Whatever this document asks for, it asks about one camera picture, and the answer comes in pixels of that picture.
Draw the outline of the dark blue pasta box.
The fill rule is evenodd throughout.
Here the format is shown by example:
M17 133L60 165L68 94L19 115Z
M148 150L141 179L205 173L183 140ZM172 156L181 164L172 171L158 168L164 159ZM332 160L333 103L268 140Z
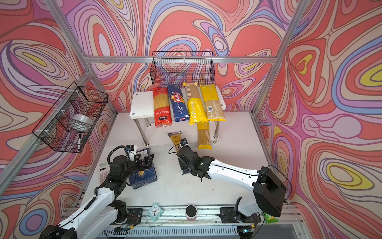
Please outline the dark blue pasta box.
M131 185L131 187L136 190L138 188L141 188L143 186L146 186L150 183L153 183L157 181L157 174L155 170L154 163L152 163L152 166L148 170L144 171L138 171L136 174L131 176L129 178L128 183Z

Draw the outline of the yellow Pastatime spaghetti pack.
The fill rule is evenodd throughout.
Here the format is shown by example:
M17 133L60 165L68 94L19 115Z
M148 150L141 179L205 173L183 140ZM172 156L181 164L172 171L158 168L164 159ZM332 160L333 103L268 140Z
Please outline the yellow Pastatime spaghetti pack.
M198 149L212 150L210 142L210 127L208 122L198 122Z

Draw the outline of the blue yellow Ankara spaghetti pack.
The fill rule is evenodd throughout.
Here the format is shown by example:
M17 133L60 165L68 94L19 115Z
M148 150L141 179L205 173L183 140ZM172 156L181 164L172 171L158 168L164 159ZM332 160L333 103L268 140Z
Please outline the blue yellow Ankara spaghetti pack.
M179 151L179 149L181 149L181 139L182 139L182 132L179 131L179 132L170 132L168 133L168 136L170 137L172 143L173 143L173 148L175 149L175 152L174 153L177 153ZM187 168L187 166L179 159L178 160L179 162L179 165L180 165L180 168L182 170L182 174L185 175L185 174L188 174L190 173L189 169Z

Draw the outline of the red spaghetti pack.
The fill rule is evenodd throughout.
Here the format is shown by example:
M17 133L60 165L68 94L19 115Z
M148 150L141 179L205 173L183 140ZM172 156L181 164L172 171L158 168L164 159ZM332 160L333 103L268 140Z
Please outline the red spaghetti pack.
M163 87L153 88L153 102L155 127L171 126L173 123L168 89Z

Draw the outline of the dark blue spaghetti pack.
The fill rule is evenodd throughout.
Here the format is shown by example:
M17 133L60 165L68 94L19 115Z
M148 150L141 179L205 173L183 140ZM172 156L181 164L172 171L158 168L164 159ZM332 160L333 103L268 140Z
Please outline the dark blue spaghetti pack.
M175 121L180 122L189 120L190 115L180 86L171 84L168 85L167 88Z

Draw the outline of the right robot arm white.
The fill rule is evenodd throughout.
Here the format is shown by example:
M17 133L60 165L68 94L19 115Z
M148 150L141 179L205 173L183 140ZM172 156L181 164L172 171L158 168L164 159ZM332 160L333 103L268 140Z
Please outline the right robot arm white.
M250 170L232 166L210 156L200 157L188 145L182 146L176 155L182 170L201 180L220 180L242 187L253 193L252 205L260 211L281 216L287 187L270 168Z

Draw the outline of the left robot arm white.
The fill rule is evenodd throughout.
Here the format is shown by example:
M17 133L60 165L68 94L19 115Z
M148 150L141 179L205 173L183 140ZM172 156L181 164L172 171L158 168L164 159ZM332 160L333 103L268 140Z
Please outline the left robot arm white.
M47 226L39 236L41 239L95 239L110 224L123 224L128 219L126 203L117 198L127 186L128 178L151 168L154 155L144 156L142 160L130 160L126 155L113 160L110 157L107 157L109 174L95 188L94 196L58 225Z

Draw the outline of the white calculator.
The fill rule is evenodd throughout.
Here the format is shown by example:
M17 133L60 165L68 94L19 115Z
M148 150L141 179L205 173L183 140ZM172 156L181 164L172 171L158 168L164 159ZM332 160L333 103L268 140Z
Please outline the white calculator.
M106 180L109 173L110 173L110 168L107 161L100 162L98 164L98 174L99 174L100 184L102 184Z

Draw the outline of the small round speaker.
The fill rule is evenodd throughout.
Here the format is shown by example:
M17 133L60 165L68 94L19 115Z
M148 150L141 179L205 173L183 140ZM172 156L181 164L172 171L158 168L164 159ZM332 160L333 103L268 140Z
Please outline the small round speaker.
M195 221L198 215L198 209L195 205L188 205L185 209L186 219L188 221Z

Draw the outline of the teal alarm clock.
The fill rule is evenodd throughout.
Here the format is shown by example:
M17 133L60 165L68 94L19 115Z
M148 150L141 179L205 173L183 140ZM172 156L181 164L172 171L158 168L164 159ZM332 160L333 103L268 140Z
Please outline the teal alarm clock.
M164 213L164 210L159 206L158 203L154 203L148 209L148 216L153 222L156 222Z

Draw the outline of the white two-tier shelf rack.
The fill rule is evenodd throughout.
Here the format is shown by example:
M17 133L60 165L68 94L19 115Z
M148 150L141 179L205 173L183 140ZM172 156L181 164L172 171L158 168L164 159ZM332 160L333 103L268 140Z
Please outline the white two-tier shelf rack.
M173 124L171 126L155 126L152 91L133 94L129 116L138 128L144 146L155 147L171 144L172 142L167 134L177 131L180 131L189 143L196 143L198 141L197 125L189 125L188 121L176 122L172 120Z

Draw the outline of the black marker pen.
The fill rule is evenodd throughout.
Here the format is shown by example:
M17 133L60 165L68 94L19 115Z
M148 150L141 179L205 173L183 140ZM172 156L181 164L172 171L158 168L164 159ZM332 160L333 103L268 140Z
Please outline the black marker pen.
M82 135L81 134L79 134L78 135L78 144L77 144L77 149L78 149L78 151L81 151L81 137L82 137Z

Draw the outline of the silver tape roll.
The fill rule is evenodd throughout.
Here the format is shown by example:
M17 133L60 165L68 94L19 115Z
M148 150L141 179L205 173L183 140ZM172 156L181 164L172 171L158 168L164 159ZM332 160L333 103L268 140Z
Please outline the silver tape roll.
M70 119L73 128L90 128L94 124L90 117L83 114L74 114Z

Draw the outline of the green snack packet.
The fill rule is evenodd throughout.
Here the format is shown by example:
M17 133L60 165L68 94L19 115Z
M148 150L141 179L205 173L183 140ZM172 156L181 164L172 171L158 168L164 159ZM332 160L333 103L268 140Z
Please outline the green snack packet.
M265 212L263 212L263 216L264 216L265 223L267 225L279 222L279 220L276 217L271 216L271 215L269 215L269 214L267 214Z

